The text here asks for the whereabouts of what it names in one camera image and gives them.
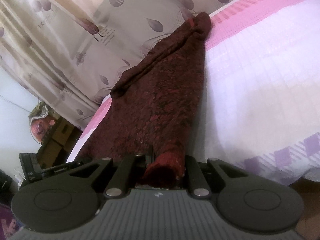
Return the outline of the dark wooden furniture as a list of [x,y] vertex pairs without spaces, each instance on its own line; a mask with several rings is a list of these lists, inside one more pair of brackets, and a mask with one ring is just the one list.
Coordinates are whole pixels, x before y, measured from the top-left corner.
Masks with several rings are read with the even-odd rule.
[[37,160],[41,168],[49,168],[67,162],[67,159],[78,142],[82,131],[60,117],[48,130],[37,151]]

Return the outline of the beige leaf print curtain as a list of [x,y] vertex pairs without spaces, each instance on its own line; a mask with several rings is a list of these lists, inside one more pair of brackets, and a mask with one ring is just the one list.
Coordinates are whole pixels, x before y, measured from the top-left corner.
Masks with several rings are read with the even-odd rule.
[[84,129],[122,73],[232,0],[1,0],[1,66]]

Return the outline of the floral cloth bundle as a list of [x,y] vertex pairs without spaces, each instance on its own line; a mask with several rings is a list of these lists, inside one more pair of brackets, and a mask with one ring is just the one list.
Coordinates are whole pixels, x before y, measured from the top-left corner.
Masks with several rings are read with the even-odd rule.
[[29,114],[29,129],[33,139],[41,144],[47,132],[60,117],[45,102],[39,102]]

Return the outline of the dark red fuzzy garment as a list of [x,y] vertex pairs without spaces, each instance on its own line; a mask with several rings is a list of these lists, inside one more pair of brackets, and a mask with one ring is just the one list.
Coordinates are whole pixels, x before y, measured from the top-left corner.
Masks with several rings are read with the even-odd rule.
[[202,12],[159,41],[111,90],[111,106],[77,159],[152,152],[143,182],[173,187],[183,177],[190,130],[204,86],[205,40],[212,23]]

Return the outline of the pink white bed sheet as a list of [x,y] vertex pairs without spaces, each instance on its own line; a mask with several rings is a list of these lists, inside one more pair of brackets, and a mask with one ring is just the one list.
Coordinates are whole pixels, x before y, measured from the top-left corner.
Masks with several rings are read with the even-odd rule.
[[[319,0],[236,0],[209,15],[186,155],[283,185],[319,167]],[[111,106],[107,97],[68,161]]]

